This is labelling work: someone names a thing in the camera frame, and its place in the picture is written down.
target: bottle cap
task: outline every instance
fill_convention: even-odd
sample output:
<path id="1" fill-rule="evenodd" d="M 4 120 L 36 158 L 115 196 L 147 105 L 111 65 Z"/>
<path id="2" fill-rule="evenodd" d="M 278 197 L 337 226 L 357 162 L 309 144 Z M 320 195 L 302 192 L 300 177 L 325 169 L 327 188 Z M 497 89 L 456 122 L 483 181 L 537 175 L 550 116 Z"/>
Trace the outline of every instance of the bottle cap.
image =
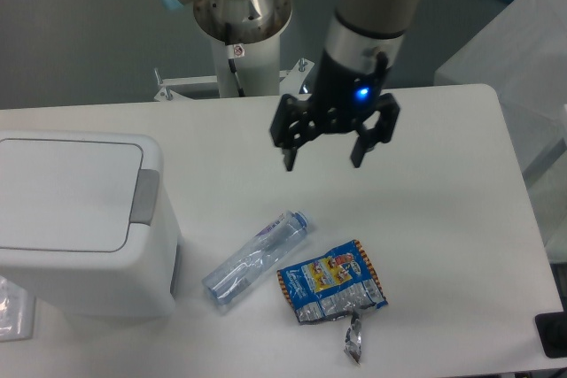
<path id="1" fill-rule="evenodd" d="M 304 212 L 295 212 L 293 217 L 298 220 L 303 228 L 313 227 L 313 221 L 311 220 L 311 217 L 309 217 L 309 214 L 305 214 Z"/>

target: gray floor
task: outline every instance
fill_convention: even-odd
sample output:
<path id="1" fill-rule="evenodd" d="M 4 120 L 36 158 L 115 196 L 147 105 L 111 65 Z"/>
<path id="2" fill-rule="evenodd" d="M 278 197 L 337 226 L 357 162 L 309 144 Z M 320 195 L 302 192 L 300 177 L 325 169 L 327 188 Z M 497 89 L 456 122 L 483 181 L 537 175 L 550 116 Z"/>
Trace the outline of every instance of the gray floor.
<path id="1" fill-rule="evenodd" d="M 293 0 L 282 68 L 317 61 L 335 0 Z M 433 72 L 505 4 L 423 0 L 390 87 L 432 84 Z M 214 73 L 191 10 L 158 0 L 0 0 L 0 109 L 150 101 L 162 77 Z"/>

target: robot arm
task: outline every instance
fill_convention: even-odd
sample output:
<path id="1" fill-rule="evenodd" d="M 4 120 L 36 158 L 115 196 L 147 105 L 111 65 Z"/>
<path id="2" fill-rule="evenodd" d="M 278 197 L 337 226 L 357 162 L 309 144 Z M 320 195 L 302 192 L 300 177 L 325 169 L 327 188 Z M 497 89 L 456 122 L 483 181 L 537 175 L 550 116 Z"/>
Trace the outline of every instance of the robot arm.
<path id="1" fill-rule="evenodd" d="M 376 143 L 388 143 L 400 108 L 384 80 L 400 49 L 418 0 L 339 0 L 330 23 L 313 95 L 282 96 L 270 133 L 288 171 L 298 149 L 321 134 L 358 133 L 355 167 Z M 364 121 L 379 112 L 371 129 Z"/>
<path id="2" fill-rule="evenodd" d="M 197 0 L 162 1 L 174 8 Z M 381 91 L 418 1 L 338 1 L 312 96 L 307 101 L 282 96 L 270 127 L 288 171 L 298 149 L 322 134 L 357 132 L 351 154 L 355 167 L 377 143 L 390 142 L 400 108 L 392 94 Z M 255 43 L 270 37 L 291 14 L 291 10 L 284 11 L 290 7 L 287 2 L 280 7 L 275 4 L 274 0 L 214 0 L 215 38 L 232 44 L 234 40 Z M 196 2 L 196 17 L 199 8 L 200 2 Z M 285 12 L 283 16 L 277 16 L 278 10 Z M 364 122 L 375 112 L 379 112 L 377 123 L 368 129 Z"/>

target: white table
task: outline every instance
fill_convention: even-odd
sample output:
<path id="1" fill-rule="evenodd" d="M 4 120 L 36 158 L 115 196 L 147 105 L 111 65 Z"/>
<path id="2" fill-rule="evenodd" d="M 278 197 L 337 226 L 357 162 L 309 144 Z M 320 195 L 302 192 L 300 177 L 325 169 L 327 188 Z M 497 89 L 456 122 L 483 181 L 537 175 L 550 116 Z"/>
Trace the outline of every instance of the white table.
<path id="1" fill-rule="evenodd" d="M 324 136 L 284 171 L 274 97 L 0 112 L 0 128 L 153 136 L 185 239 L 178 304 L 156 320 L 63 314 L 39 303 L 34 338 L 0 345 L 11 377 L 442 377 L 567 366 L 533 318 L 561 310 L 502 118 L 487 86 L 395 90 L 392 143 L 361 169 L 354 135 Z M 299 326 L 275 272 L 221 316 L 203 276 L 285 209 L 317 230 L 282 266 L 361 240 L 390 305 L 364 319 L 361 367 L 347 320 Z"/>

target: blue led light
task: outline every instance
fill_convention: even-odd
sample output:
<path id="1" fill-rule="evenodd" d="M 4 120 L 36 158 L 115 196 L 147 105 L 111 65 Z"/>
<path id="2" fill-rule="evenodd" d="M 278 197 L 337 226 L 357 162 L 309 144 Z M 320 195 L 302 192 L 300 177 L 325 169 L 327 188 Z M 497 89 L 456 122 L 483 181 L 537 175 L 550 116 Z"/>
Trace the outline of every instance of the blue led light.
<path id="1" fill-rule="evenodd" d="M 370 94 L 369 88 L 362 88 L 362 89 L 358 89 L 354 93 L 354 96 L 356 97 L 357 101 L 363 102 L 369 97 L 369 94 Z"/>

